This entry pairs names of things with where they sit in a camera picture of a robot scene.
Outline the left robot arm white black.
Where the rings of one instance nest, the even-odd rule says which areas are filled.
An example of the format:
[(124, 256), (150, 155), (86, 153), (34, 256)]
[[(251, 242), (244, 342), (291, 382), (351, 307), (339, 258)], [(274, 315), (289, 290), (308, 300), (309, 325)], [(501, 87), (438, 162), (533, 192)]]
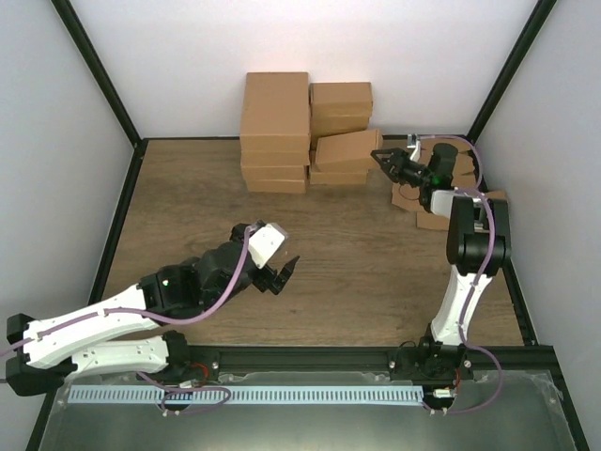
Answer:
[(207, 319), (249, 287), (279, 294), (299, 261), (271, 267), (286, 240), (275, 223), (238, 224), (218, 247), (164, 266), (104, 301), (51, 319), (8, 318), (10, 347), (1, 354), (6, 383), (31, 397), (120, 372), (175, 386), (197, 378), (200, 366), (176, 328)]

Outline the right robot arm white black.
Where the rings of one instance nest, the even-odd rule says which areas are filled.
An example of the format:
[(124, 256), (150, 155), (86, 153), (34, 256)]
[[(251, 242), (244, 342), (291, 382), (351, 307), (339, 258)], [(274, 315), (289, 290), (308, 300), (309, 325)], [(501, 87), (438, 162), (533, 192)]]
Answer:
[(419, 163), (417, 145), (413, 150), (377, 149), (371, 156), (391, 181), (419, 190), (425, 212), (449, 221), (446, 257), (451, 272), (440, 309), (417, 343), (404, 343), (391, 355), (390, 369), (408, 379), (453, 378), (471, 347), (468, 332), (475, 307), (511, 256), (508, 202), (456, 186), (458, 149), (450, 144), (434, 145), (427, 164)]

